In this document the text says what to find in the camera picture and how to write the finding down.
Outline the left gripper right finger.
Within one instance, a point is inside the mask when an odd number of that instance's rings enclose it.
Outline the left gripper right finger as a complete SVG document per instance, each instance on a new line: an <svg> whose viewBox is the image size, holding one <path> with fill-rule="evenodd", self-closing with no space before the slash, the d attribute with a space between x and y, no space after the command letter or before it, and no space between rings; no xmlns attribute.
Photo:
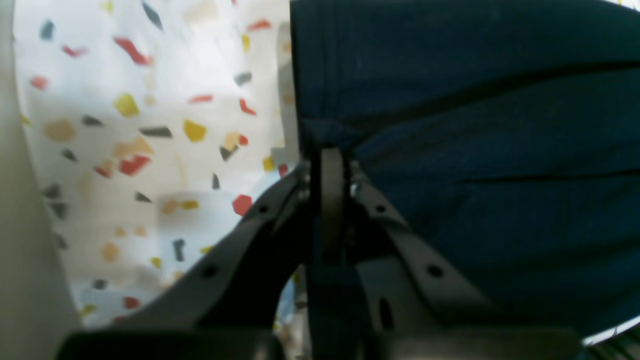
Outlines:
<svg viewBox="0 0 640 360"><path fill-rule="evenodd" d="M320 152L320 255L355 274L357 360L571 360L573 330L501 309L414 233L357 162Z"/></svg>

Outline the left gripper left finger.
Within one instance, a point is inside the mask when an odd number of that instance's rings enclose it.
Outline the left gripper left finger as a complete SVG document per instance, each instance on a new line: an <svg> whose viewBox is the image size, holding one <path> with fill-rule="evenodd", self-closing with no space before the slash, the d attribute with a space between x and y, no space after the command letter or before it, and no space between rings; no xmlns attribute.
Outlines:
<svg viewBox="0 0 640 360"><path fill-rule="evenodd" d="M77 332L60 360L285 360L273 325L309 254L313 166L298 164L160 298L103 330Z"/></svg>

